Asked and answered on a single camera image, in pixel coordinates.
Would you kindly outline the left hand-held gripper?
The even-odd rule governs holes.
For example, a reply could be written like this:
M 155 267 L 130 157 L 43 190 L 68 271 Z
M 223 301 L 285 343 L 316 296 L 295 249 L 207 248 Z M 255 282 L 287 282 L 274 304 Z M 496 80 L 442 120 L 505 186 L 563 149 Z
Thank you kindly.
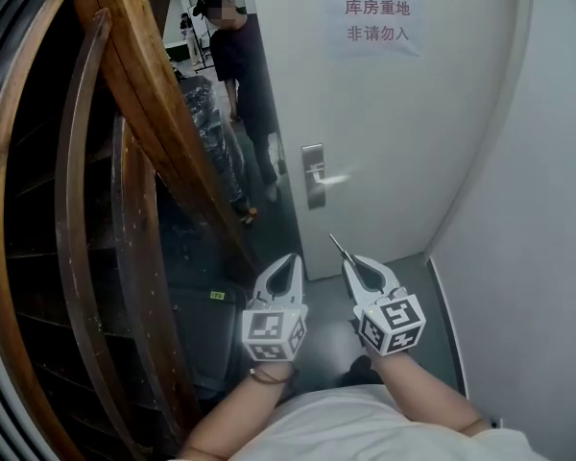
M 277 259 L 257 278 L 254 298 L 242 313 L 242 343 L 251 360 L 294 361 L 307 332 L 303 281 L 297 254 Z

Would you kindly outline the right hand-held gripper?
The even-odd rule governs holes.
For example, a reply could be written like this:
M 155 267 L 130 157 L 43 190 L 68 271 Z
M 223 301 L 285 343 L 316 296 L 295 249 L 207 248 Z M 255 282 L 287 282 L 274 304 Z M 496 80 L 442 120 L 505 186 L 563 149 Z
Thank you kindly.
M 426 318 L 415 294 L 400 287 L 395 273 L 365 256 L 344 259 L 342 272 L 361 343 L 380 356 L 405 352 L 419 342 Z M 371 295 L 381 298 L 371 303 Z

